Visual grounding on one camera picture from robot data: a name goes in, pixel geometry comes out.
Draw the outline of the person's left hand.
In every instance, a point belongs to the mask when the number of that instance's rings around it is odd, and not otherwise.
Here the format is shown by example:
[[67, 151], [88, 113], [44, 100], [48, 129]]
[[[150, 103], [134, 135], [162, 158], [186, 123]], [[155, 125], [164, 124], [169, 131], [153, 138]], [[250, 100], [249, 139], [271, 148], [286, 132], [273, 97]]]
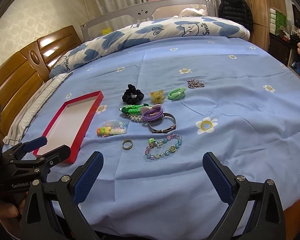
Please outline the person's left hand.
[[4, 203], [0, 201], [0, 223], [13, 239], [20, 239], [20, 225], [21, 222], [17, 219], [19, 215], [23, 214], [26, 197], [19, 207], [11, 203]]

